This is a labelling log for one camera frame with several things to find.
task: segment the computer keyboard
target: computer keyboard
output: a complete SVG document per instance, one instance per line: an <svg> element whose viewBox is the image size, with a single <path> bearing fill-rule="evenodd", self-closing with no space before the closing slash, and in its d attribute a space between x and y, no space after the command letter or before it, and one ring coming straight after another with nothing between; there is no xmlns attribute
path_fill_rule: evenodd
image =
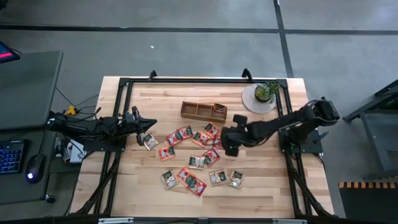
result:
<svg viewBox="0 0 398 224"><path fill-rule="evenodd" d="M22 171L26 146L27 140L0 141L0 175Z"/></svg>

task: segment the yellow clip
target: yellow clip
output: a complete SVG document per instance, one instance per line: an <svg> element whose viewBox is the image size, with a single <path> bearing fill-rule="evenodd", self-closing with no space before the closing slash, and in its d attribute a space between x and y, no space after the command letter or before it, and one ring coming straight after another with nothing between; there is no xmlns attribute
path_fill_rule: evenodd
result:
<svg viewBox="0 0 398 224"><path fill-rule="evenodd" d="M76 115L76 109L73 105L69 106L69 110L65 112L65 115Z"/></svg>

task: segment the red snack packet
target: red snack packet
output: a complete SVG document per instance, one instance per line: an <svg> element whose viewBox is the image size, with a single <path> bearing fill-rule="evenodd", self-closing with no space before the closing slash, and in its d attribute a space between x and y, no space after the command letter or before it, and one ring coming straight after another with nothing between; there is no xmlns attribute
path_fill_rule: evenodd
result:
<svg viewBox="0 0 398 224"><path fill-rule="evenodd" d="M213 140L213 148L216 148L216 149L224 149L223 146L221 145L221 138L220 138L219 135L216 135L216 136L214 137L214 140Z"/></svg>
<svg viewBox="0 0 398 224"><path fill-rule="evenodd" d="M205 164L208 166L213 165L218 159L220 159L220 155L218 155L214 149L210 149L205 152L203 156L205 157Z"/></svg>
<svg viewBox="0 0 398 224"><path fill-rule="evenodd" d="M195 176L190 175L186 179L186 183L188 184L188 189L190 189L195 195L200 197L202 193L205 191L207 184L197 179Z"/></svg>
<svg viewBox="0 0 398 224"><path fill-rule="evenodd" d="M173 134L169 134L166 136L166 140L169 142L170 146L175 146L176 144L182 142L182 137L178 131L175 131Z"/></svg>
<svg viewBox="0 0 398 224"><path fill-rule="evenodd" d="M220 129L213 124L212 122L210 122L209 124L207 124L207 126L205 127L205 132L206 134L208 134L212 139L214 139L214 137L216 135L220 135Z"/></svg>
<svg viewBox="0 0 398 224"><path fill-rule="evenodd" d="M191 138L193 136L191 126L186 126L186 127L183 127L183 128L179 128L179 129L177 129L177 132L180 134L180 136L184 140L187 139L187 138Z"/></svg>
<svg viewBox="0 0 398 224"><path fill-rule="evenodd" d="M158 149L158 152L160 155L160 161L165 161L175 157L174 148L172 146L160 148Z"/></svg>
<svg viewBox="0 0 398 224"><path fill-rule="evenodd" d="M193 173L191 173L186 167L183 167L180 172L177 174L177 179L186 187L188 187L188 184L185 182L189 176L195 176Z"/></svg>
<svg viewBox="0 0 398 224"><path fill-rule="evenodd" d="M194 137L193 137L193 139L192 139L192 141L194 142L194 143L196 143L196 144L198 144L199 146L201 146L201 147L205 147L206 145L207 145L207 142L210 140L210 136L208 136L207 134L205 134L205 133L203 133L203 132L201 132L201 131L198 131L195 135L194 135Z"/></svg>

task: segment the small succulent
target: small succulent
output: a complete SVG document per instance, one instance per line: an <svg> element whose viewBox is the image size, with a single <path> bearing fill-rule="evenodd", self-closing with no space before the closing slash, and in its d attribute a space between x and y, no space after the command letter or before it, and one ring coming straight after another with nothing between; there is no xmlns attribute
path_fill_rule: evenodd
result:
<svg viewBox="0 0 398 224"><path fill-rule="evenodd" d="M267 84L258 84L254 94L262 100L269 100L278 92L279 84L277 82L270 82Z"/></svg>

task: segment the computer mouse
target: computer mouse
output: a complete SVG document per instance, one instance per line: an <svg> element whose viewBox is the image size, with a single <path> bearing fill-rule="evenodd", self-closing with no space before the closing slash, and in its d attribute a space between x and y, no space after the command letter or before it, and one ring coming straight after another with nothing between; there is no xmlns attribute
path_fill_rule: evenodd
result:
<svg viewBox="0 0 398 224"><path fill-rule="evenodd" d="M30 184L36 184L43 178L45 155L36 154L26 164L26 180Z"/></svg>

